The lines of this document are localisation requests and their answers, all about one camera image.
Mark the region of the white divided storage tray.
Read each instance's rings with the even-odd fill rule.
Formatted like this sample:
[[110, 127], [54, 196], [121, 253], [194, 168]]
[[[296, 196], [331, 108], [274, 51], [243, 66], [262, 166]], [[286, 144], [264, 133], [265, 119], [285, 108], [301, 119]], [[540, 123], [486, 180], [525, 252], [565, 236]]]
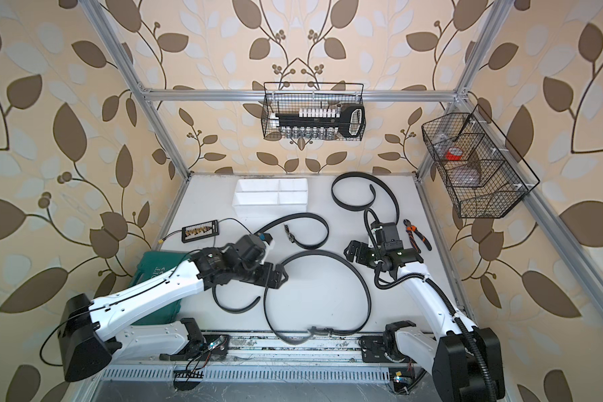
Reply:
[[307, 179], [240, 179], [234, 190], [234, 206], [306, 205]]

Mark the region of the black belt front loop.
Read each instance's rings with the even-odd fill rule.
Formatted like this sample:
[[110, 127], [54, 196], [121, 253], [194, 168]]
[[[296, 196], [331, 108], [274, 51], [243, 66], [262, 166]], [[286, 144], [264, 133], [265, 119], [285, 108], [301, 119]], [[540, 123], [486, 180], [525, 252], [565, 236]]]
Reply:
[[278, 263], [292, 269], [281, 289], [261, 298], [266, 323], [284, 343], [297, 346], [317, 336], [346, 337], [362, 331], [373, 312], [363, 274], [343, 256], [300, 251]]

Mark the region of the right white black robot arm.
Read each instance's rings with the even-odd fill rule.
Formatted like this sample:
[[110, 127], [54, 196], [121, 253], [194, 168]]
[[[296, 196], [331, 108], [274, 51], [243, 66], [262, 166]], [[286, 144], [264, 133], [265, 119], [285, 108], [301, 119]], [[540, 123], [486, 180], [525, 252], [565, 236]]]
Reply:
[[352, 241], [346, 259], [373, 269], [380, 290], [402, 286], [429, 325], [423, 332], [409, 321], [385, 328], [389, 360], [410, 358], [433, 379], [443, 401], [499, 401], [506, 395], [500, 341], [479, 328], [448, 298], [420, 253], [406, 249], [394, 224], [365, 226], [368, 243]]

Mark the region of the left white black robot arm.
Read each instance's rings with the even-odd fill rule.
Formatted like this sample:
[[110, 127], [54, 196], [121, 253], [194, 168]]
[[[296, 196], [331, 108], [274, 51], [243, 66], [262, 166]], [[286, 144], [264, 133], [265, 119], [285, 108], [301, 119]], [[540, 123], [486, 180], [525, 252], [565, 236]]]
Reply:
[[140, 327], [136, 323], [230, 281], [279, 288], [288, 275], [283, 266], [267, 261], [272, 244], [269, 234], [247, 234], [236, 243], [189, 253], [174, 268], [124, 291], [71, 298], [57, 330], [65, 381], [86, 380], [119, 359], [187, 361], [219, 346], [205, 339], [192, 318]]

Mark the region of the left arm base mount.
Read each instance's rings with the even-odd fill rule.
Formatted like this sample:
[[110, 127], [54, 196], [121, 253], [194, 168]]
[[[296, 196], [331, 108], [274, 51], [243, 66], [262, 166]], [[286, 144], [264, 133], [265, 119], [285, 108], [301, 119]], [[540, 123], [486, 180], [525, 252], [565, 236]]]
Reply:
[[189, 361], [198, 358], [207, 358], [210, 355], [226, 356], [228, 343], [231, 336], [227, 334], [203, 336], [201, 340], [190, 340], [188, 344], [176, 354], [161, 353], [161, 361]]

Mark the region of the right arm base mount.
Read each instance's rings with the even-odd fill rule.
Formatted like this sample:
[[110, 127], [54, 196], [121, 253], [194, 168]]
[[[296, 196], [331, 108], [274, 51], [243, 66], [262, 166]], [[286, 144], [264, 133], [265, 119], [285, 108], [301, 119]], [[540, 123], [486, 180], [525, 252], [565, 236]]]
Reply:
[[367, 335], [358, 339], [361, 359], [364, 363], [415, 363], [403, 354], [395, 340], [386, 335]]

